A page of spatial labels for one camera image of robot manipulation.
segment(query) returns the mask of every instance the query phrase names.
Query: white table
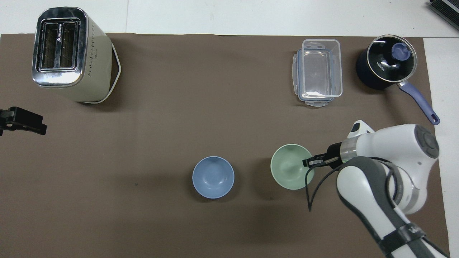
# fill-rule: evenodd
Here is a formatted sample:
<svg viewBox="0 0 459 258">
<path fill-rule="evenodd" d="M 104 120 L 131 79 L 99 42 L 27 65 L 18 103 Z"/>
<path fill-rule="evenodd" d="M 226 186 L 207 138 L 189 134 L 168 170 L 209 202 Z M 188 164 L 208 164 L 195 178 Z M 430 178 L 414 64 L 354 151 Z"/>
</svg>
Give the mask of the white table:
<svg viewBox="0 0 459 258">
<path fill-rule="evenodd" d="M 423 37 L 451 257 L 459 257 L 459 31 L 420 0 L 0 0 L 0 33 L 35 33 L 47 8 L 77 6 L 105 32 Z"/>
</svg>

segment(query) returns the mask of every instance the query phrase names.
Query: clear plastic food container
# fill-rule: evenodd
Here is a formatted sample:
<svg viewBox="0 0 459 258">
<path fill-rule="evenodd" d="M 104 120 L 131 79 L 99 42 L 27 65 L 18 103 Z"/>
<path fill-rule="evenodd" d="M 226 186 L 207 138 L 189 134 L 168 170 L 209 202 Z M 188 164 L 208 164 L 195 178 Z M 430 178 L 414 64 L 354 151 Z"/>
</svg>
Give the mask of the clear plastic food container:
<svg viewBox="0 0 459 258">
<path fill-rule="evenodd" d="M 307 39 L 293 56 L 293 88 L 314 107 L 326 106 L 342 94 L 341 48 L 335 39 Z"/>
</svg>

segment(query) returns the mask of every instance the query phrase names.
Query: black strap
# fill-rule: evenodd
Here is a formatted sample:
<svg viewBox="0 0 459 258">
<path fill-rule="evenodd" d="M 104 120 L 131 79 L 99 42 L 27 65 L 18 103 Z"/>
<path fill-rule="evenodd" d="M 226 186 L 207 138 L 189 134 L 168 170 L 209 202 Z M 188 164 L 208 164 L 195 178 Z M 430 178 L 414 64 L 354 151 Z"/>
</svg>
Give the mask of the black strap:
<svg viewBox="0 0 459 258">
<path fill-rule="evenodd" d="M 405 224 L 387 234 L 378 245 L 384 255 L 388 255 L 409 242 L 425 236 L 424 231 L 414 223 Z"/>
</svg>

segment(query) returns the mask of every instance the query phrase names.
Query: blue bowl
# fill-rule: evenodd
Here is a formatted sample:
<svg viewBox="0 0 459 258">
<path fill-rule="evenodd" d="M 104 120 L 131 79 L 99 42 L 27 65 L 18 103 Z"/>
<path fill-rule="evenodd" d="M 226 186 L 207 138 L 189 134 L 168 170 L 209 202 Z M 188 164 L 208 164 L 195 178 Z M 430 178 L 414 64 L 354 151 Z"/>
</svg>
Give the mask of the blue bowl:
<svg viewBox="0 0 459 258">
<path fill-rule="evenodd" d="M 233 167 L 222 157 L 206 157 L 193 170 L 193 185 L 206 198 L 217 199 L 226 195 L 233 184 Z"/>
</svg>

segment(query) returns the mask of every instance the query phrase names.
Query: bowl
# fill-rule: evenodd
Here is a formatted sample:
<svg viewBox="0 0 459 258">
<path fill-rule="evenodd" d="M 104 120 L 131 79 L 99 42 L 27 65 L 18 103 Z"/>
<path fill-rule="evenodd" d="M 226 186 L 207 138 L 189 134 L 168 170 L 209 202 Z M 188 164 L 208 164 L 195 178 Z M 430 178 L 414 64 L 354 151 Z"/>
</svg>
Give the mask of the bowl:
<svg viewBox="0 0 459 258">
<path fill-rule="evenodd" d="M 276 182 L 289 190 L 305 187 L 304 177 L 308 168 L 303 159 L 312 157 L 311 153 L 298 144 L 287 144 L 276 150 L 271 158 L 271 174 Z M 314 170 L 308 174 L 308 184 L 314 177 Z"/>
<path fill-rule="evenodd" d="M 192 179 L 199 194 L 217 199 L 225 196 L 233 187 L 234 170 L 226 159 L 210 156 L 196 164 Z"/>
</svg>

